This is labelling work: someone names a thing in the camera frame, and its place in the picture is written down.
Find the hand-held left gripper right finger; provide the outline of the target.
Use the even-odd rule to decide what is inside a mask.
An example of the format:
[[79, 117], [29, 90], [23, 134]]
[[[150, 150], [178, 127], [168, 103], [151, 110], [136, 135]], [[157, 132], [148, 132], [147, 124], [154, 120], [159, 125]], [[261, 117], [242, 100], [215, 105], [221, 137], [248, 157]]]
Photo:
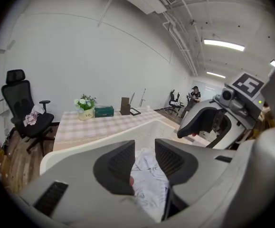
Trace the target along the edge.
[[245, 151], [198, 147], [168, 139], [155, 139], [155, 155], [166, 175], [169, 194], [204, 194], [220, 183], [225, 171], [234, 178]]

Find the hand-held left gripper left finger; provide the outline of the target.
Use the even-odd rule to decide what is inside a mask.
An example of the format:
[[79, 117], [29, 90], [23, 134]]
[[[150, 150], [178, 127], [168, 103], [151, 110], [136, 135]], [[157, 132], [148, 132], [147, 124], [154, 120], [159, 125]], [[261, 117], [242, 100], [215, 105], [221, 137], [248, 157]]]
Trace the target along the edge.
[[133, 140], [72, 154], [41, 174], [20, 197], [52, 219], [132, 217], [134, 156]]

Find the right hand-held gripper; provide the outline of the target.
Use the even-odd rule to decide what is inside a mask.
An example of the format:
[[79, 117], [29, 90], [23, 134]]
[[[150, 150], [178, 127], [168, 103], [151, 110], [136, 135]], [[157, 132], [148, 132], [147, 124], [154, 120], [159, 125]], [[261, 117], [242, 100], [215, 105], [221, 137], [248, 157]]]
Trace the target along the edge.
[[[177, 131], [178, 138], [202, 131], [221, 129], [221, 133], [207, 148], [225, 150], [236, 142], [245, 130], [252, 130], [265, 102], [261, 94], [264, 82], [243, 72], [232, 82], [225, 84], [222, 93], [195, 104], [186, 112]], [[218, 115], [226, 109], [230, 114]]]

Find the light blue clothes garment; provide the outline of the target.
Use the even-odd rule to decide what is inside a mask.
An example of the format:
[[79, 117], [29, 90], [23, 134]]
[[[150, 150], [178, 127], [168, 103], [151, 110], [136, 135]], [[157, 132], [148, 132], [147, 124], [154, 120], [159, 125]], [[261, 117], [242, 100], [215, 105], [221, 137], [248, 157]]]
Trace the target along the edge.
[[137, 203], [155, 222], [161, 222], [169, 181], [152, 149], [142, 149], [135, 153], [131, 177]]

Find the green tissue box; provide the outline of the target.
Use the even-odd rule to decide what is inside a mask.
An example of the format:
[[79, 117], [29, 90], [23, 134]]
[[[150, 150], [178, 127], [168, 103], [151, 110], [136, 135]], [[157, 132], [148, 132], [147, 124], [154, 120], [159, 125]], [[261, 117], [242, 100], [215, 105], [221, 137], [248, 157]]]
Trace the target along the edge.
[[114, 116], [114, 108], [112, 106], [97, 106], [95, 108], [95, 118]]

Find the black office chair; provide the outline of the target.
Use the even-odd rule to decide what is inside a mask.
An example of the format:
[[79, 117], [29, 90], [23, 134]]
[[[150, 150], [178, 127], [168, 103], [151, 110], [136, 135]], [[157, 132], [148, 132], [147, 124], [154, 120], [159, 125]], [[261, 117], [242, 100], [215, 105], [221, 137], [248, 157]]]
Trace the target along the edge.
[[54, 137], [47, 136], [48, 133], [53, 132], [50, 125], [54, 120], [54, 116], [46, 110], [46, 105], [50, 101], [42, 100], [39, 102], [42, 104], [45, 113], [38, 115], [35, 125], [25, 127], [23, 123], [25, 116], [31, 112], [35, 104], [31, 95], [30, 82], [26, 79], [22, 69], [14, 69], [7, 72], [6, 84], [1, 88], [1, 93], [13, 115], [11, 122], [15, 125], [21, 138], [34, 139], [34, 142], [27, 148], [27, 153], [30, 154], [31, 149], [39, 144], [41, 153], [44, 156], [44, 141], [55, 140]]
[[171, 114], [175, 113], [178, 116], [180, 109], [184, 106], [184, 104], [180, 101], [179, 92], [175, 90], [170, 92], [169, 106], [171, 107]]

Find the white pot with flowers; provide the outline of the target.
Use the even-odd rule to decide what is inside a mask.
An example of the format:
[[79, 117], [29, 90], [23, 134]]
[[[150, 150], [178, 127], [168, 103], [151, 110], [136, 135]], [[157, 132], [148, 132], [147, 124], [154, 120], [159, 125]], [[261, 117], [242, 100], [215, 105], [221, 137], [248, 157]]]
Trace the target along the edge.
[[78, 111], [78, 119], [86, 121], [95, 117], [96, 98], [83, 94], [79, 99], [74, 101]]

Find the pink and white cloth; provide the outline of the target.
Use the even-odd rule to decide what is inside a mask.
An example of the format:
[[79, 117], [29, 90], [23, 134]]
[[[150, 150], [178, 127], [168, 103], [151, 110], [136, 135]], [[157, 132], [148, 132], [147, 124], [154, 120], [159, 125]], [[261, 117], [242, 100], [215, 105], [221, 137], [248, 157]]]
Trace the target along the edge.
[[37, 117], [40, 114], [44, 114], [45, 110], [44, 108], [40, 107], [39, 105], [33, 106], [31, 112], [25, 116], [25, 119], [23, 121], [24, 126], [27, 127], [28, 125], [35, 125], [37, 122]]

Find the brown wooden holder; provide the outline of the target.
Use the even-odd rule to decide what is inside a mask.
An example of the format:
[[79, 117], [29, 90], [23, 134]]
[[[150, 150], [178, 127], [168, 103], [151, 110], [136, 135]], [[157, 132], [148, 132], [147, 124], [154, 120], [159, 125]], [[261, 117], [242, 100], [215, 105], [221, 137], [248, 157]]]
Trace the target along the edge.
[[122, 97], [121, 108], [120, 108], [121, 115], [130, 115], [130, 109], [131, 109], [130, 98]]

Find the white conduit pipes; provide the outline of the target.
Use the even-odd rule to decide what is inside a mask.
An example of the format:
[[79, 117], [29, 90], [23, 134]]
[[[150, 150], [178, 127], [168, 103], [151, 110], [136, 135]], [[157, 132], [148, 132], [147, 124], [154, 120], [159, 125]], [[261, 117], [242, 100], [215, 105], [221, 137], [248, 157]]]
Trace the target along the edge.
[[181, 18], [178, 12], [174, 9], [167, 7], [162, 13], [165, 19], [163, 27], [167, 30], [169, 35], [175, 41], [184, 60], [193, 76], [199, 75], [199, 59], [197, 54], [197, 47], [195, 45], [193, 33], [189, 33], [189, 27], [185, 23], [185, 18]]

